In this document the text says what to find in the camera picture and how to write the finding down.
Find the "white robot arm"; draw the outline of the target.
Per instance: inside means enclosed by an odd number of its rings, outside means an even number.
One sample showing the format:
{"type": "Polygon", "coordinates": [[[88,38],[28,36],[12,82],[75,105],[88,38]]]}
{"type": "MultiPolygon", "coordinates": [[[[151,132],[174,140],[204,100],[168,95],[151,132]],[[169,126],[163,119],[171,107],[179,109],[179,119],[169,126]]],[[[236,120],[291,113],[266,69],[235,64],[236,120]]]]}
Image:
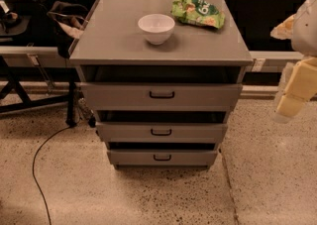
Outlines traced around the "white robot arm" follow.
{"type": "Polygon", "coordinates": [[[291,39],[292,48],[303,54],[296,64],[286,65],[275,96],[273,119],[288,123],[317,94],[317,0],[306,0],[270,35],[280,40],[291,39]]]}

